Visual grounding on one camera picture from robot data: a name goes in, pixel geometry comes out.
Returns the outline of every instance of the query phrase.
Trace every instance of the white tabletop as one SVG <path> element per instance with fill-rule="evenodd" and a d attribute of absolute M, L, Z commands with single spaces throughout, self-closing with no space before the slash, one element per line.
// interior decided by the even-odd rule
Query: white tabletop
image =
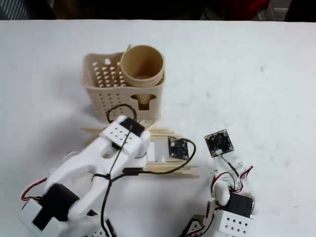
<path fill-rule="evenodd" d="M 198 179 L 125 177 L 107 203 L 119 237 L 178 236 L 209 199 L 204 135 L 226 128 L 254 165 L 257 237 L 315 235 L 316 24 L 0 21 L 1 236 L 25 236 L 19 197 L 96 126 L 80 84 L 88 53 L 148 44 L 166 60 L 161 124 L 192 139 Z"/>

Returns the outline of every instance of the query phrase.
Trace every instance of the cup rim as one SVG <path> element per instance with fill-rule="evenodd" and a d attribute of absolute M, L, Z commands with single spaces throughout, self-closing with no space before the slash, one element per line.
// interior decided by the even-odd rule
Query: cup rim
<path fill-rule="evenodd" d="M 145 47 L 148 47 L 148 48 L 152 48 L 153 50 L 155 50 L 156 52 L 158 52 L 158 54 L 159 54 L 159 55 L 161 56 L 161 58 L 162 58 L 162 67 L 161 67 L 160 71 L 159 71 L 156 75 L 154 75 L 153 77 L 151 77 L 151 78 L 137 79 L 137 78 L 134 78 L 134 77 L 130 76 L 129 74 L 127 74 L 127 73 L 124 71 L 124 69 L 123 69 L 123 63 L 122 63 L 122 61 L 123 61 L 123 58 L 124 58 L 125 54 L 126 54 L 128 51 L 130 51 L 131 49 L 136 48 L 136 47 L 141 47 L 141 46 L 145 46 Z M 146 44 L 140 44 L 140 45 L 136 45 L 136 46 L 133 46 L 133 47 L 129 48 L 127 51 L 125 51 L 125 52 L 123 53 L 122 57 L 120 58 L 120 69 L 121 69 L 121 71 L 122 71 L 122 74 L 126 75 L 126 76 L 128 77 L 128 80 L 131 80 L 131 82 L 134 81 L 134 82 L 136 82 L 136 83 L 139 83 L 139 82 L 140 82 L 141 84 L 143 84 L 143 83 L 151 82 L 151 81 L 153 80 L 153 78 L 155 78 L 157 75 L 163 73 L 163 70 L 164 70 L 164 58 L 163 58 L 162 53 L 160 53 L 159 50 L 157 50 L 156 48 L 151 47 L 151 46 L 146 45 Z"/>

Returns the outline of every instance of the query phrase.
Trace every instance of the paper cup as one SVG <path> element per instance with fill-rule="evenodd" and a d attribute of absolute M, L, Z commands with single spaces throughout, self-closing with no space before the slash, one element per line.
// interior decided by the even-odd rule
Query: paper cup
<path fill-rule="evenodd" d="M 120 67 L 125 82 L 130 86 L 152 87 L 162 78 L 164 59 L 155 48 L 138 45 L 123 54 Z"/>

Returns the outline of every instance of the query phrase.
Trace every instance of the plastic basket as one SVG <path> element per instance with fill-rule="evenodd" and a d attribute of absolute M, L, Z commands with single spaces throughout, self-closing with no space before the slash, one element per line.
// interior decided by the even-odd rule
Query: plastic basket
<path fill-rule="evenodd" d="M 98 119 L 107 123 L 106 111 L 118 104 L 129 104 L 137 112 L 139 120 L 160 118 L 160 105 L 165 74 L 160 82 L 149 88 L 128 86 L 118 69 L 123 52 L 113 54 L 88 54 L 83 59 L 81 83 L 85 87 Z M 150 94 L 148 105 L 138 103 L 136 95 Z M 132 117 L 129 108 L 120 107 L 112 111 L 110 119 L 119 115 Z"/>

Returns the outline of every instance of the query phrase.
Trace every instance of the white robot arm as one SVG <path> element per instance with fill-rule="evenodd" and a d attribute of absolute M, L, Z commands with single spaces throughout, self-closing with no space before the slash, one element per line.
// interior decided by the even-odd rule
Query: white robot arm
<path fill-rule="evenodd" d="M 22 208 L 21 221 L 37 236 L 86 236 L 98 229 L 100 213 L 93 211 L 96 200 L 104 195 L 109 180 L 125 168 L 146 166 L 150 133 L 134 120 L 120 116 L 104 129 L 81 153 L 70 157 L 46 181 L 43 198 L 30 199 Z M 98 174 L 90 190 L 78 198 L 62 184 L 77 176 Z M 106 223 L 112 236 L 111 224 Z"/>
<path fill-rule="evenodd" d="M 257 203 L 248 173 L 237 157 L 226 130 L 205 137 L 215 164 L 211 181 L 212 202 L 206 215 L 195 215 L 181 237 L 248 237 L 252 236 Z"/>

